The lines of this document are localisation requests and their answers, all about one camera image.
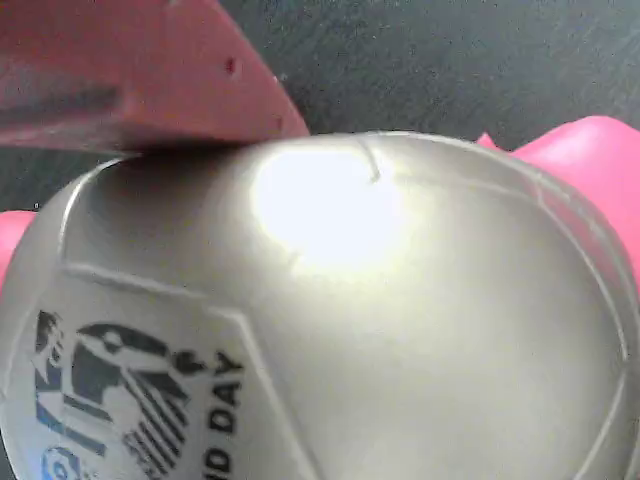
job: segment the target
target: pink plastic object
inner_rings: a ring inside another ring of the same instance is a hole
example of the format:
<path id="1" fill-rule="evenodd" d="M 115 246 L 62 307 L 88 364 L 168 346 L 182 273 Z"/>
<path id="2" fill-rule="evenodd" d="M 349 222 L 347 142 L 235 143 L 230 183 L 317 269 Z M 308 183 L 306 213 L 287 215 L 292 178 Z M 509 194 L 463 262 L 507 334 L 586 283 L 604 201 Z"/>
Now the pink plastic object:
<path id="1" fill-rule="evenodd" d="M 13 251 L 35 215 L 33 212 L 0 213 L 0 292 Z"/>
<path id="2" fill-rule="evenodd" d="M 498 149 L 484 134 L 478 143 Z M 605 215 L 640 279 L 640 132 L 609 117 L 562 125 L 512 155 L 580 191 Z"/>

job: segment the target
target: dark gray surface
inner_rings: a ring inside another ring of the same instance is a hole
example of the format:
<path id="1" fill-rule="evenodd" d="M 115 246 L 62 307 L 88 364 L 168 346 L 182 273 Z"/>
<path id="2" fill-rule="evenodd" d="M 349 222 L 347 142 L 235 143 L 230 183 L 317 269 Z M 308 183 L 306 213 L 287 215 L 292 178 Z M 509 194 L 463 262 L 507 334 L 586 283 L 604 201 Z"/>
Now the dark gray surface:
<path id="1" fill-rule="evenodd" d="M 314 132 L 486 129 L 514 147 L 595 113 L 640 127 L 637 0 L 223 4 Z M 34 208 L 97 160 L 1 151 L 0 210 Z"/>

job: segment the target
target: pink toy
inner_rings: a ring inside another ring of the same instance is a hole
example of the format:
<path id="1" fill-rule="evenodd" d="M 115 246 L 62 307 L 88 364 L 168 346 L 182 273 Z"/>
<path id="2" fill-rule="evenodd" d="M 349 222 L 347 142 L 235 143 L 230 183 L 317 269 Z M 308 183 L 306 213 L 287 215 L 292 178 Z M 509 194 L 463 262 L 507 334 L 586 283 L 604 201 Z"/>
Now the pink toy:
<path id="1" fill-rule="evenodd" d="M 499 148 L 489 135 L 484 147 Z M 567 123 L 512 155 L 564 180 L 589 198 L 618 232 L 640 278 L 640 132 L 608 117 L 588 117 Z M 0 288 L 13 249 L 35 214 L 0 214 Z"/>
<path id="2" fill-rule="evenodd" d="M 13 251 L 34 217 L 33 212 L 0 213 L 0 292 Z"/>

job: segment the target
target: soccer ball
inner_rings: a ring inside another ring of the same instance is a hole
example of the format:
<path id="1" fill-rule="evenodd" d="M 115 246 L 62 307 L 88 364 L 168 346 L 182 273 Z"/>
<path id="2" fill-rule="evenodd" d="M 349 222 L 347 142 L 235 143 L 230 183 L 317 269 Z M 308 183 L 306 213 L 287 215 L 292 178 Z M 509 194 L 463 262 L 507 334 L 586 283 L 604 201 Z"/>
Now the soccer ball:
<path id="1" fill-rule="evenodd" d="M 18 247 L 19 480 L 635 474 L 635 284 L 569 187 L 417 134 L 182 155 L 101 166 Z"/>

